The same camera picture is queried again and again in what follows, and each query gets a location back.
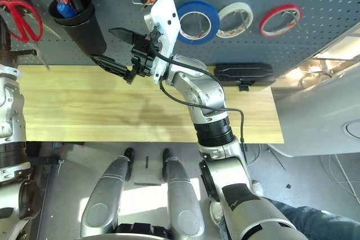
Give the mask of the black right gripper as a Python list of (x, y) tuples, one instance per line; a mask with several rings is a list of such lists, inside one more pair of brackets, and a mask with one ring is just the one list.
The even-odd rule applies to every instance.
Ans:
[[(150, 48), (150, 36), (134, 34), (133, 31), (126, 28), (111, 28), (109, 33), (122, 42), (133, 44), (131, 50), (132, 72), (139, 76), (152, 76), (151, 70), (155, 55)], [(91, 56), (91, 59), (106, 72), (119, 76), (128, 84), (132, 84), (134, 76), (126, 66), (107, 56)]]

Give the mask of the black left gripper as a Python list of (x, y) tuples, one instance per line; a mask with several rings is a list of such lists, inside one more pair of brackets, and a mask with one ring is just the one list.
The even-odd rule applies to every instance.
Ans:
[(20, 51), (11, 51), (11, 37), (9, 29), (1, 17), (1, 65), (16, 66), (17, 58), (22, 56), (37, 56), (35, 49), (26, 49)]

